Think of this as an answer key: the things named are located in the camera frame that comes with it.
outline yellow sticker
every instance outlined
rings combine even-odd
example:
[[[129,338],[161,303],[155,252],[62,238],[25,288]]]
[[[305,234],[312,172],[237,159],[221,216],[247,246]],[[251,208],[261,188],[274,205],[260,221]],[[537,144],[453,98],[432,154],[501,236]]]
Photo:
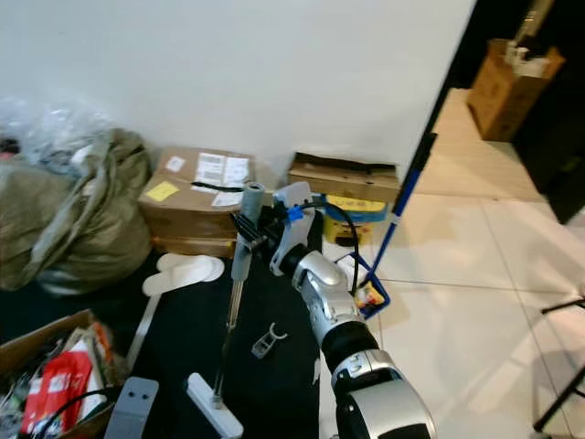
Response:
[[[164,181],[150,189],[148,192],[146,192],[146,196],[160,203],[161,201],[169,198],[178,190],[179,188],[176,187],[175,185],[172,185],[168,181]]]

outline plastic bag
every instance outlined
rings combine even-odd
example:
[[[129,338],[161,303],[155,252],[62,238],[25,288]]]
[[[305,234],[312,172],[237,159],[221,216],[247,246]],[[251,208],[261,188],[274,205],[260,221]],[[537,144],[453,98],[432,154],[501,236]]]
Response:
[[[45,105],[35,108],[16,98],[0,100],[0,133],[15,138],[22,154],[33,165],[58,174],[79,174],[79,150],[103,142],[113,128],[99,112],[81,106]]]

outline robotic arm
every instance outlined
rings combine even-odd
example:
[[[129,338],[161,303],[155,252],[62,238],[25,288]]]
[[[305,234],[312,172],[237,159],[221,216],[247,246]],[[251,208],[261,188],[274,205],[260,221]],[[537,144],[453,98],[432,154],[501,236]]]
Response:
[[[437,437],[424,402],[406,381],[390,355],[367,329],[350,294],[346,274],[320,252],[310,252],[307,235],[314,210],[301,212],[310,199],[307,183],[295,183],[274,194],[288,216],[282,237],[258,230],[246,217],[234,219],[250,249],[270,261],[274,275],[287,275],[309,310],[317,343],[331,370],[340,439],[434,439]]]

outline yellow container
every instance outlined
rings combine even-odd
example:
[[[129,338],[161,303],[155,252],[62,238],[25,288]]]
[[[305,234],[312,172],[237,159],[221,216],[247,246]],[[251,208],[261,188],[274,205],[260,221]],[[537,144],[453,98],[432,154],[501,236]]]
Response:
[[[387,205],[379,201],[345,198],[327,195],[325,201],[345,210],[356,226],[359,245],[372,241],[374,223],[386,218]],[[325,208],[324,236],[328,242],[343,246],[354,243],[351,229],[344,218],[334,209]]]

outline stand base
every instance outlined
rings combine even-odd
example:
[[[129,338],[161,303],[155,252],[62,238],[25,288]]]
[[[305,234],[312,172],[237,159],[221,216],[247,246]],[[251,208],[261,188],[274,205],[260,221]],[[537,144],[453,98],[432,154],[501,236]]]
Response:
[[[187,380],[186,393],[213,425],[222,439],[240,439],[244,427],[224,405],[216,409],[213,405],[213,391],[198,373],[192,373]]]

